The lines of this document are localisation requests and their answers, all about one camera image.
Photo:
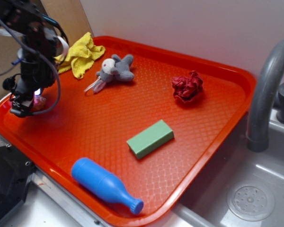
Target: blue plastic bottle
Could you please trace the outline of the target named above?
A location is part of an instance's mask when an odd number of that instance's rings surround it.
[[[86,157],[75,162],[71,175],[104,201],[122,203],[129,207],[133,214],[139,214],[143,209],[143,201],[131,196],[116,175]]]

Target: stainless steel sink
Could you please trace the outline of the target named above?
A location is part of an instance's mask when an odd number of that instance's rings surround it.
[[[180,199],[193,226],[284,227],[284,125],[270,121],[260,153],[247,149],[246,126],[245,116]]]

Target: gray plush toy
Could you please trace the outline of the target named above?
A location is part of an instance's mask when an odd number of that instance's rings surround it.
[[[84,91],[87,92],[89,89],[93,88],[93,92],[98,93],[114,78],[124,82],[133,80],[134,74],[130,72],[132,63],[133,56],[131,54],[126,55],[123,59],[118,55],[113,54],[112,58],[105,59],[102,62],[101,71],[96,73],[98,76],[97,80],[89,85]]]

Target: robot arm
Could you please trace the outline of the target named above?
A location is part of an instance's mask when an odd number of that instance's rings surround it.
[[[0,0],[0,26],[23,34],[20,41],[22,49],[18,52],[18,58],[21,59],[21,78],[15,83],[13,76],[3,83],[4,89],[12,93],[10,112],[19,117],[43,113],[30,112],[34,103],[34,92],[43,91],[55,81],[59,83],[59,65],[54,57],[61,54],[63,48],[61,39],[55,32],[45,27],[47,23],[57,27],[67,40],[59,24],[42,15],[36,5],[28,0]],[[60,91],[58,92],[55,104],[59,101]]]

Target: green foam block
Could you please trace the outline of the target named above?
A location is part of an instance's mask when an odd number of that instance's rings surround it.
[[[127,144],[140,159],[172,138],[174,138],[173,130],[163,120],[160,120],[129,139]]]

